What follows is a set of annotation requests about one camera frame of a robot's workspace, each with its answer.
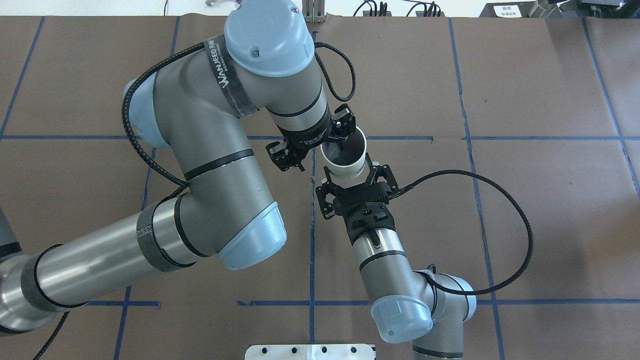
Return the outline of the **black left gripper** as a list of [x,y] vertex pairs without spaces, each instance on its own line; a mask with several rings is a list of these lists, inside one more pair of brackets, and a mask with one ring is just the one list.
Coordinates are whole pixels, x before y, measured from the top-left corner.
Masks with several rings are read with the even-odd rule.
[[297,168],[306,171],[302,165],[307,152],[322,144],[330,133],[330,143],[339,151],[345,149],[345,142],[356,132],[355,115],[348,104],[341,104],[330,112],[301,112],[300,114],[278,114],[278,129],[285,141],[275,141],[265,146],[270,161],[283,173]]

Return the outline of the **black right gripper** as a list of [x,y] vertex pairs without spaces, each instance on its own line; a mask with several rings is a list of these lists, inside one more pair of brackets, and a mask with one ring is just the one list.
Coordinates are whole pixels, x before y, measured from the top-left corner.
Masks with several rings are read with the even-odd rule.
[[[335,215],[343,218],[350,244],[365,234],[375,230],[396,230],[394,217],[388,205],[390,197],[400,196],[400,187],[388,164],[381,165],[373,161],[370,153],[365,153],[368,174],[365,183],[342,190],[326,175],[323,182],[315,187],[315,197],[323,219],[329,220]],[[333,196],[333,202],[327,196]]]

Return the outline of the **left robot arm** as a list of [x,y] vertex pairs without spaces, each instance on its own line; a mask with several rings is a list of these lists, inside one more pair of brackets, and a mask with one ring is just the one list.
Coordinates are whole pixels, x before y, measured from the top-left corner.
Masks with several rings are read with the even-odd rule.
[[155,64],[123,95],[131,145],[178,191],[141,212],[39,254],[22,253],[1,218],[1,335],[47,325],[135,281],[219,256],[237,271],[277,253],[287,232],[242,125],[264,109],[285,172],[360,131],[346,102],[331,112],[306,19],[290,0],[240,0],[224,32]]

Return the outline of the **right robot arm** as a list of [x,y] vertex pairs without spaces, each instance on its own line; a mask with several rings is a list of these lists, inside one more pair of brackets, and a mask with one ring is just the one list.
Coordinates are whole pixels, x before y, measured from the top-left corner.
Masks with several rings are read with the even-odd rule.
[[434,269],[414,271],[389,209],[399,191],[388,165],[368,153],[328,154],[325,181],[316,188],[325,219],[343,218],[380,337],[412,342],[416,360],[461,360],[464,323],[477,300],[471,285]]

